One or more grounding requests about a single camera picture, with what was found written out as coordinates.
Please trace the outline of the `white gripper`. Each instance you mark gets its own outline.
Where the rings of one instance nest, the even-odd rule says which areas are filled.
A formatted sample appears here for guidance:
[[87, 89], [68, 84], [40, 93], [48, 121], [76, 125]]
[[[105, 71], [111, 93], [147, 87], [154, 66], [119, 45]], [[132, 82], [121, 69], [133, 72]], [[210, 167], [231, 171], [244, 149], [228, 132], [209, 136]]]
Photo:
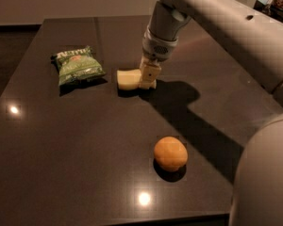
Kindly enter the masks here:
[[170, 58], [176, 48], [178, 40], [163, 40], [156, 37], [147, 28], [142, 38], [142, 52], [140, 71], [140, 89], [155, 89], [157, 87], [157, 77], [161, 72], [159, 62]]

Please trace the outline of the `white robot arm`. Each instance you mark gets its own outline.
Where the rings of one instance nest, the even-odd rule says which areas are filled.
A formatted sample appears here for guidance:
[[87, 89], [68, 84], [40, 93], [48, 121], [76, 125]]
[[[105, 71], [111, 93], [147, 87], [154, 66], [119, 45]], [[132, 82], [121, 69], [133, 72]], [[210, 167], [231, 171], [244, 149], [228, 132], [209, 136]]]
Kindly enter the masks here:
[[158, 82], [160, 63], [178, 43], [178, 32], [195, 20], [240, 65], [242, 74], [199, 67], [225, 90], [228, 105], [256, 115], [248, 87], [283, 106], [283, 24], [235, 0], [158, 0], [142, 41], [141, 89], [154, 89], [154, 104], [205, 158], [233, 184], [229, 226], [283, 226], [283, 113], [262, 125], [244, 146], [187, 111], [196, 92], [187, 85]]

